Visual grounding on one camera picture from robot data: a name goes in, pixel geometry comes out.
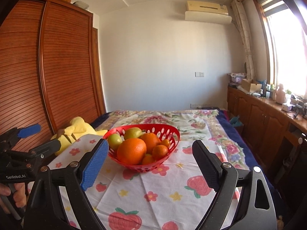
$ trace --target roller shade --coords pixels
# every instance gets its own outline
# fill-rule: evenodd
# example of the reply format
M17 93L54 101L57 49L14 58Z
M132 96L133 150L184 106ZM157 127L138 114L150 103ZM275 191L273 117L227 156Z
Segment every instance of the roller shade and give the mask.
M282 10L288 9L288 6L283 0L257 0L262 6L264 15L266 17L280 12Z

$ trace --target silver bolt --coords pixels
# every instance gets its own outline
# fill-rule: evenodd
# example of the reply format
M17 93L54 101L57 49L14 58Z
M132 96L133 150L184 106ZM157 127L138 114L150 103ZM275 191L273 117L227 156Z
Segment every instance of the silver bolt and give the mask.
M47 170L48 170L48 166L42 166L40 169L41 172L45 172Z
M254 167L254 171L257 172L257 173L259 173L259 172L261 171L261 169L260 169L258 166L255 166L255 167Z
M77 161L72 161L69 165L70 165L70 167L77 167L78 164L79 163Z
M224 168L229 169L231 168L231 164L230 163L223 163Z

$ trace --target red basket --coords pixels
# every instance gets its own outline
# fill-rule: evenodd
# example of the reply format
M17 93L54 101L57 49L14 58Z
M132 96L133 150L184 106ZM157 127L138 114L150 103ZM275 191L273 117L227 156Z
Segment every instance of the red basket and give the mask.
M180 133L175 127L171 125L167 125L167 124L158 124L158 123L132 124L132 125L116 127L114 129L109 130L103 136L103 138L107 139L108 136L114 133L119 134L123 138L125 131L132 127L139 127L142 131L145 130L147 133L152 132L156 134L160 140L168 139L171 142L171 145L168 148L168 154L166 157L154 163L147 164L147 165L128 165L128 164L121 163L120 161L117 160L116 153L114 152L114 150L109 148L109 156L111 157L111 159L113 159L115 162L119 163L120 165L126 167L127 169L131 169L139 173L152 171L153 169L157 168L160 164L162 164L174 152L180 140Z

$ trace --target green apple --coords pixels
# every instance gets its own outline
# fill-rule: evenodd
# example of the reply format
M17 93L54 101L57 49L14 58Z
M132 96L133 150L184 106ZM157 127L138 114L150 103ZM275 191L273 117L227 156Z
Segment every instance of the green apple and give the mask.
M124 139L127 140L129 138L139 138L142 135L142 130L138 127L133 127L126 130Z
M112 134L108 137L108 143L112 150L117 151L118 146L122 143L122 138L116 133Z

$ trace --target orange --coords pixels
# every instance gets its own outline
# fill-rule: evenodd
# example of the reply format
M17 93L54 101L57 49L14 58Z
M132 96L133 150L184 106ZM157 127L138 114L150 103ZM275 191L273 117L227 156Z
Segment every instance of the orange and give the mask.
M169 147L171 145L171 142L168 139L164 139L161 141L160 144L165 145L166 147Z
M160 139L156 136L154 133L145 133L142 136L140 136L140 139L142 139L146 143L147 154L152 154L153 149L155 146L160 144Z
M130 138L123 141L117 149L117 159L121 163L137 165L146 154L146 144L142 139Z
M165 145L157 145L154 149L153 149L153 158L155 160L160 160L163 157L165 157L168 154L168 147L166 147Z
M154 162L155 162L155 159L153 158L153 156L151 154L146 154L142 160L142 165L146 165L146 164L150 164Z

